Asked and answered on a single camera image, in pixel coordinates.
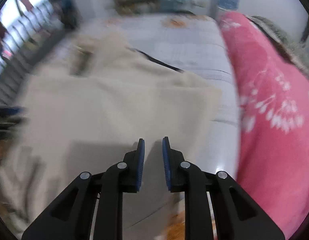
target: white bedsheet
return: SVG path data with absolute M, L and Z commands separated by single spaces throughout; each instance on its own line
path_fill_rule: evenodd
M 194 72 L 222 90 L 218 115 L 196 164 L 206 172 L 227 171 L 235 178 L 240 147 L 237 86 L 219 28 L 209 17 L 206 20 L 178 17 L 186 22 L 186 28 L 167 28 L 162 23 L 170 18 L 168 15 L 129 17 L 115 21 L 115 26 L 123 29 L 135 49 L 171 66 Z M 99 33 L 100 25 L 96 21 L 82 32 Z

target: gray blanket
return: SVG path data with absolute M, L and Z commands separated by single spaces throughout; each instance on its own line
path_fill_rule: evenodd
M 278 52 L 309 78 L 309 56 L 302 44 L 295 42 L 284 30 L 261 16 L 247 16 L 271 40 Z

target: beige blanket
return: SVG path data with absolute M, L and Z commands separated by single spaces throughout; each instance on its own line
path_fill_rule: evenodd
M 69 75 L 77 58 L 73 50 L 68 63 L 43 65 L 21 100 L 30 121 L 18 147 L 32 147 L 46 164 L 31 203 L 33 218 L 48 204 L 50 181 L 59 179 L 60 192 L 83 171 L 104 172 L 143 138 L 141 191 L 124 195 L 123 236 L 153 239 L 168 219 L 162 138 L 198 163 L 221 92 L 195 74 L 146 60 L 118 33 L 102 40 L 81 36 L 74 43 L 94 53 L 87 76 Z

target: metal pivot screw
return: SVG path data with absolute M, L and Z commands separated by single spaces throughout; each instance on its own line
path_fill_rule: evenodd
M 187 168 L 190 167 L 190 163 L 188 163 L 188 162 L 181 162 L 180 166 L 181 166 L 182 168 L 187 169 Z
M 90 173 L 88 173 L 88 172 L 83 172 L 83 173 L 80 174 L 81 179 L 87 179 L 89 177 L 90 177 Z
M 126 163 L 118 163 L 117 167 L 119 169 L 125 169 L 128 165 Z
M 225 171 L 220 171 L 218 173 L 218 177 L 221 179 L 225 179 L 226 177 L 228 177 L 228 174 Z

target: pink blanket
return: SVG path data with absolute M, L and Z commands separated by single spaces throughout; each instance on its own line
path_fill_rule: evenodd
M 309 80 L 244 15 L 220 29 L 242 108 L 238 182 L 288 239 L 309 212 Z

